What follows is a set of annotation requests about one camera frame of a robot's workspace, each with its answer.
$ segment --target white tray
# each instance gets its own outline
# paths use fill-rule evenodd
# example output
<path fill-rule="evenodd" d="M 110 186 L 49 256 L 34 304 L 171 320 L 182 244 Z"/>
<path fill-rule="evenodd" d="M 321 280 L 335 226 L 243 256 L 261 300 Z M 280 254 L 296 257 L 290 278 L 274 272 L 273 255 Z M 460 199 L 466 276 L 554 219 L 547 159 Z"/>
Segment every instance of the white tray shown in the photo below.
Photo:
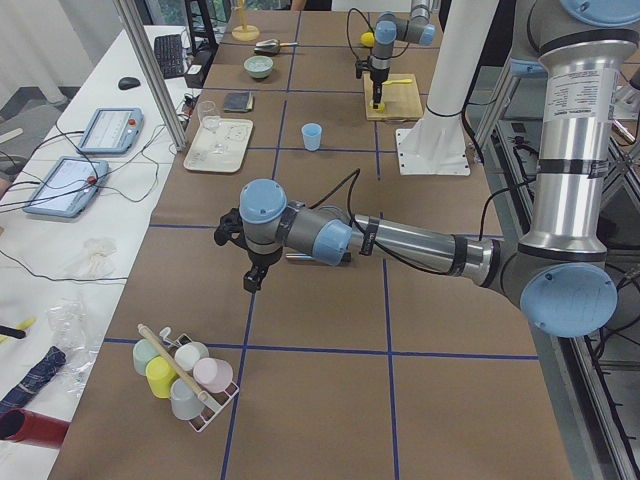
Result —
<path fill-rule="evenodd" d="M 237 172 L 242 166 L 252 129 L 251 120 L 232 118 L 222 118 L 216 133 L 200 126 L 184 159 L 184 168 L 194 172 Z M 218 140 L 226 147 L 223 153 L 213 153 Z"/>

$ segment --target wine glass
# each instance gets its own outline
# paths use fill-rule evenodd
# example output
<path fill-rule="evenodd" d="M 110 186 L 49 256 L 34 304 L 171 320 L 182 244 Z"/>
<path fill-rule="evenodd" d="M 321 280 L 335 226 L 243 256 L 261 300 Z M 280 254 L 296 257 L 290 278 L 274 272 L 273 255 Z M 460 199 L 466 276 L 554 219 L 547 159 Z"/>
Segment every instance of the wine glass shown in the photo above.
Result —
<path fill-rule="evenodd" d="M 198 111 L 198 119 L 200 120 L 202 128 L 209 130 L 216 137 L 216 143 L 213 146 L 212 153 L 224 153 L 226 146 L 220 142 L 217 135 L 217 131 L 220 128 L 220 123 L 222 121 L 218 106 L 211 100 L 205 100 L 203 102 L 198 102 L 196 109 Z"/>

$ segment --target white table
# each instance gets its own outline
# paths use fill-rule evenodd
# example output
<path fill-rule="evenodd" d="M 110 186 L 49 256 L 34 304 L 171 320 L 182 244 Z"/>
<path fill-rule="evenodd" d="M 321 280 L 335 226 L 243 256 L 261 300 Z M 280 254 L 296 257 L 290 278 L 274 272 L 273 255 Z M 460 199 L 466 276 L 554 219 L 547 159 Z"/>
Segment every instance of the white table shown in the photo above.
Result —
<path fill-rule="evenodd" d="M 147 27 L 150 39 L 157 35 L 180 33 L 182 27 Z M 183 35 L 188 44 L 186 33 Z M 142 85 L 120 91 L 118 80 L 124 76 L 140 79 Z M 188 89 L 182 78 L 166 82 L 172 101 L 178 107 L 185 93 L 198 95 Z M 111 169 L 131 160 L 152 137 L 154 128 L 163 121 L 151 91 L 132 50 L 126 33 L 116 38 L 102 60 L 91 73 L 76 97 L 68 105 L 58 121 L 62 131 L 84 130 L 96 108 L 140 107 L 144 123 L 136 143 L 127 155 L 109 158 Z M 58 134 L 53 128 L 49 136 Z M 80 137 L 73 137 L 77 142 Z M 150 214 L 156 205 L 173 162 L 175 148 L 163 130 L 146 155 L 159 165 L 158 182 L 141 202 L 132 203 L 112 190 L 101 190 L 92 204 L 76 219 L 56 220 L 27 215 L 15 210 L 0 215 L 0 226 L 5 229 L 0 236 L 0 249 L 26 265 L 35 273 L 51 277 L 68 277 L 65 269 L 84 251 L 86 240 L 110 238 L 117 251 L 109 259 L 115 265 L 111 277 L 126 277 L 133 265 L 140 244 L 149 224 Z M 54 140 L 35 153 L 25 172 L 17 181 L 33 180 L 27 173 L 43 178 L 62 155 L 77 156 L 64 138 Z M 140 198 L 148 192 L 155 179 L 156 165 L 142 156 L 109 175 L 105 186 L 118 189 L 130 198 Z M 10 202 L 24 201 L 32 189 L 16 187 L 0 201 L 2 207 Z M 0 258 L 0 324 L 15 326 L 22 320 L 35 316 L 36 323 L 23 340 L 7 339 L 0 343 L 0 398 L 15 386 L 52 345 L 53 331 L 46 318 L 46 311 L 61 299 L 80 300 L 86 309 L 86 330 L 93 343 L 100 344 L 111 321 L 125 281 L 101 283 L 51 282 L 34 278 L 22 267 Z M 27 406 L 29 410 L 70 420 L 79 402 L 79 396 L 67 392 L 68 379 L 58 375 Z M 0 478 L 45 479 L 58 454 L 57 450 L 23 444 L 0 442 Z"/>

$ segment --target green bowl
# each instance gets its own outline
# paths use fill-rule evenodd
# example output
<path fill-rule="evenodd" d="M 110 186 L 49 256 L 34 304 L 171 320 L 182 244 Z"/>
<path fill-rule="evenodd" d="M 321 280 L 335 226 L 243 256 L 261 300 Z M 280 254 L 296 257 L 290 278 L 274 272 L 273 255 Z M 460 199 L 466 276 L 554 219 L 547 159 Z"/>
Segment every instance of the green bowl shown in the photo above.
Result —
<path fill-rule="evenodd" d="M 244 61 L 244 69 L 253 78 L 267 78 L 273 71 L 273 60 L 256 55 Z"/>

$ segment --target red cup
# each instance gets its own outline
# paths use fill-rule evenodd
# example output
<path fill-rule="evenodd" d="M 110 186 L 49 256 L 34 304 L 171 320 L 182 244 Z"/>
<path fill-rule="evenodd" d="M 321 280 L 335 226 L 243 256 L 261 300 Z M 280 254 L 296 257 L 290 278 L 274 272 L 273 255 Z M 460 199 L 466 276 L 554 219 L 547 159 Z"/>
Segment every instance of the red cup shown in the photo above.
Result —
<path fill-rule="evenodd" d="M 0 417 L 0 439 L 39 447 L 60 448 L 69 422 L 14 408 Z"/>

